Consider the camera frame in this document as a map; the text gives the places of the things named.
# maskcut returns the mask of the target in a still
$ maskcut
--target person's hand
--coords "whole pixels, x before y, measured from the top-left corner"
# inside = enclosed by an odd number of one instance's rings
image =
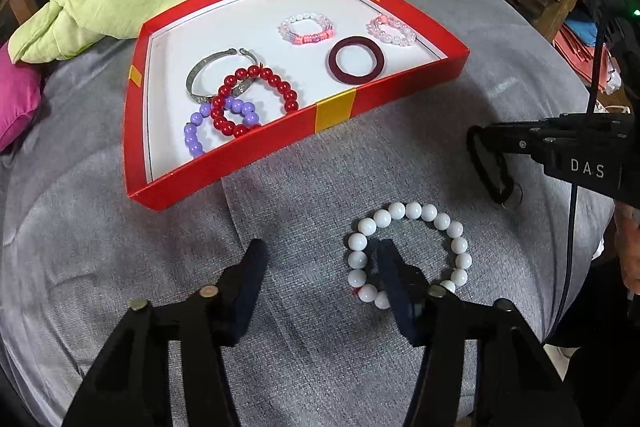
[[[616,202],[616,250],[625,286],[640,295],[640,224],[632,212],[627,204]]]

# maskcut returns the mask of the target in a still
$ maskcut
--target gray bedsheet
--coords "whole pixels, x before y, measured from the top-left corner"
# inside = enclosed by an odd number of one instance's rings
[[[471,49],[457,80],[302,140],[160,213],[124,192],[132,42],[104,39],[59,66],[37,123],[1,173],[0,331],[8,371],[44,423],[60,424],[127,299],[183,299],[261,237],[271,260],[254,318],[224,351],[242,424],[400,425],[422,354],[389,312],[351,295],[343,243],[355,218],[394,200],[431,201],[464,223],[474,264],[460,297],[510,298],[542,338],[564,277],[569,187],[528,158],[510,158],[524,201],[503,210],[472,169],[465,132],[583,111],[586,90],[504,1],[408,1]],[[569,302],[611,212],[610,200],[580,191]],[[422,222],[387,231],[430,280],[448,271],[450,254]],[[472,346],[467,361],[461,413],[472,406]],[[172,356],[174,383],[178,367]],[[179,394],[174,415],[184,425]]]

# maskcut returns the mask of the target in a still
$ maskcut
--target screw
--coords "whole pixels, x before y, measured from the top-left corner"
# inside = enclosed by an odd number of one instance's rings
[[[131,299],[129,301],[129,308],[135,312],[139,312],[145,309],[147,304],[149,304],[149,301],[146,299]]]
[[[447,290],[440,286],[439,284],[432,284],[429,286],[429,295],[435,298],[444,297],[447,294]]]
[[[218,295],[218,291],[219,290],[217,286],[213,286],[213,285],[203,286],[202,288],[200,288],[200,297],[210,299]]]
[[[509,299],[498,299],[494,302],[494,306],[503,312],[512,312],[515,309],[514,304]]]

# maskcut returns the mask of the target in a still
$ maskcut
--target white bead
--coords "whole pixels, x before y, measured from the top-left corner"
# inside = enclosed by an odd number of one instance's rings
[[[406,208],[404,210],[404,215],[409,219],[418,219],[422,214],[422,205],[417,201],[412,201],[412,203],[407,203]]]
[[[445,214],[444,212],[438,212],[438,215],[433,220],[433,226],[436,227],[437,230],[447,230],[450,224],[451,218],[449,214]]]
[[[379,229],[386,229],[386,227],[391,225],[391,214],[384,208],[380,208],[380,210],[376,210],[376,213],[373,214],[373,221]]]
[[[466,281],[468,281],[468,279],[469,279],[469,276],[466,274],[466,271],[464,271],[462,268],[456,268],[451,273],[451,282],[455,284],[457,288],[460,288],[460,286],[464,286],[466,284]]]
[[[360,288],[367,282],[367,274],[363,270],[351,270],[347,276],[349,286],[353,288]]]
[[[453,241],[451,241],[451,251],[458,255],[460,255],[461,253],[465,253],[468,246],[469,244],[464,237],[457,237]]]
[[[367,246],[367,238],[359,232],[352,233],[347,244],[353,251],[362,251]]]
[[[391,203],[389,205],[389,214],[391,214],[391,219],[402,219],[404,217],[404,213],[404,204],[400,203],[400,201],[396,201],[396,203]]]
[[[461,253],[456,256],[456,268],[468,270],[471,266],[471,256],[468,253]]]
[[[376,222],[370,217],[365,217],[358,222],[358,232],[364,235],[372,235],[376,233]]]
[[[427,223],[430,223],[436,218],[437,215],[438,215],[438,210],[431,203],[425,204],[425,206],[423,206],[422,214],[421,214],[422,220],[426,221]]]
[[[364,252],[351,252],[349,254],[349,258],[347,259],[347,263],[355,270],[359,270],[367,266],[367,254]]]
[[[447,235],[450,238],[455,239],[462,235],[462,230],[462,223],[460,223],[459,221],[451,221],[451,223],[447,227]]]
[[[447,279],[446,281],[442,281],[440,283],[440,286],[446,288],[451,293],[455,293],[456,292],[456,285],[453,284],[453,281],[451,281],[450,279]]]
[[[381,310],[386,310],[389,308],[389,306],[391,306],[391,304],[389,304],[389,297],[384,291],[378,292],[378,296],[373,301],[373,304],[376,305],[376,308],[379,308]]]
[[[366,284],[358,291],[358,297],[362,302],[373,302],[378,296],[378,289],[372,284]]]

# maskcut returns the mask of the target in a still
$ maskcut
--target pink pillow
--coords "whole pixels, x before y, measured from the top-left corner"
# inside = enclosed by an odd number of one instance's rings
[[[28,126],[40,105],[40,72],[31,64],[12,64],[8,44],[0,48],[0,152]]]

